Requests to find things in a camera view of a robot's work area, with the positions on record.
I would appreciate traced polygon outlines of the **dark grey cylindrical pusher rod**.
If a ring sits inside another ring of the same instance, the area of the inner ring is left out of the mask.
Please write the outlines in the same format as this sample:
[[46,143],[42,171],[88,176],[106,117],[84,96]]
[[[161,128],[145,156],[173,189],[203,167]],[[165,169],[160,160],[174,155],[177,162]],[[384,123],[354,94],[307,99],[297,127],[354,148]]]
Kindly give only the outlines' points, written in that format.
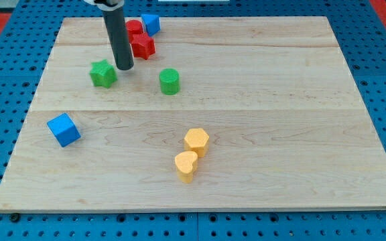
[[133,54],[127,33],[122,5],[110,10],[103,10],[103,18],[111,44],[116,67],[119,70],[130,70],[134,66]]

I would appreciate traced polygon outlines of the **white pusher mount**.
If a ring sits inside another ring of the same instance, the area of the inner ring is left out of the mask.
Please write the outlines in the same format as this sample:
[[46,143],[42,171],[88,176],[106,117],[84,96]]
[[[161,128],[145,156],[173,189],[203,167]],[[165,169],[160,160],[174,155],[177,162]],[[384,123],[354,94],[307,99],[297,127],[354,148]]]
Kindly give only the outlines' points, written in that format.
[[124,0],[84,0],[89,5],[97,6],[98,8],[118,8],[124,6]]

